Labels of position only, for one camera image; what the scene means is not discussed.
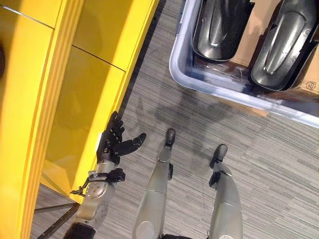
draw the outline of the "cabinet door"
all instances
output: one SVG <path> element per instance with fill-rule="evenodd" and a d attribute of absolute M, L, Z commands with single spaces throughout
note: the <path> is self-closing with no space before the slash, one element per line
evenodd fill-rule
<path fill-rule="evenodd" d="M 0 0 L 0 5 L 54 28 L 61 2 L 62 0 Z"/>
<path fill-rule="evenodd" d="M 71 48 L 41 182 L 69 196 L 96 164 L 98 135 L 115 109 L 124 72 Z"/>
<path fill-rule="evenodd" d="M 28 155 L 52 33 L 51 28 L 0 7 L 0 44 L 5 55 L 0 79 L 2 239 L 28 238 L 20 235 L 24 208 L 32 204 L 26 196 L 32 177 Z"/>
<path fill-rule="evenodd" d="M 126 71 L 155 2 L 85 1 L 74 45 Z"/>

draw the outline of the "floor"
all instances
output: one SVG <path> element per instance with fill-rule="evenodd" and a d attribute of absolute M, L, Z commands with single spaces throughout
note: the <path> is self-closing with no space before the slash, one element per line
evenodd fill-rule
<path fill-rule="evenodd" d="M 124 139 L 145 132 L 136 153 L 124 156 L 127 177 L 117 185 L 97 239 L 130 239 L 135 213 L 163 145 L 176 130 L 164 232 L 205 239 L 215 192 L 209 161 L 224 143 L 242 208 L 245 239 L 318 238 L 318 130 L 281 116 L 253 117 L 215 97 L 185 89 L 170 76 L 168 60 L 181 0 L 161 1 L 121 108 Z M 69 202 L 40 187 L 37 208 Z M 37 238 L 66 210 L 34 216 Z M 51 238 L 62 238 L 70 221 Z"/>

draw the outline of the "robotic hand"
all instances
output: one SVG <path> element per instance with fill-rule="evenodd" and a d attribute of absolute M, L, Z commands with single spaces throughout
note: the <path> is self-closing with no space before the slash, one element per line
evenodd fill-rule
<path fill-rule="evenodd" d="M 90 171 L 83 186 L 71 192 L 83 196 L 84 201 L 64 239 L 93 238 L 107 215 L 108 205 L 115 192 L 114 184 L 125 180 L 123 170 L 116 168 L 120 163 L 120 156 L 136 151 L 143 144 L 146 134 L 142 133 L 132 140 L 122 142 L 122 125 L 121 117 L 113 112 L 96 151 L 96 171 Z"/>

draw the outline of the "plastic storage bin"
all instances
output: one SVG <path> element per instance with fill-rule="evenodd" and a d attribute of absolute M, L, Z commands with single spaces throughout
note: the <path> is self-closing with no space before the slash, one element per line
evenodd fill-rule
<path fill-rule="evenodd" d="M 247 68 L 226 73 L 223 65 L 209 72 L 194 63 L 191 43 L 201 1 L 187 0 L 177 25 L 175 43 L 169 59 L 173 79 L 184 87 L 205 92 L 243 105 L 270 111 L 319 128 L 319 103 L 275 100 L 258 95 L 247 79 Z"/>

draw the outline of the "cardboard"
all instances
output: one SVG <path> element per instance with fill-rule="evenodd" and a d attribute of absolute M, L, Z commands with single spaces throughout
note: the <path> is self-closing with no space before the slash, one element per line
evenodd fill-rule
<path fill-rule="evenodd" d="M 269 21 L 281 0 L 254 0 L 255 6 L 250 14 L 238 50 L 232 62 L 248 66 L 261 35 L 264 34 Z"/>

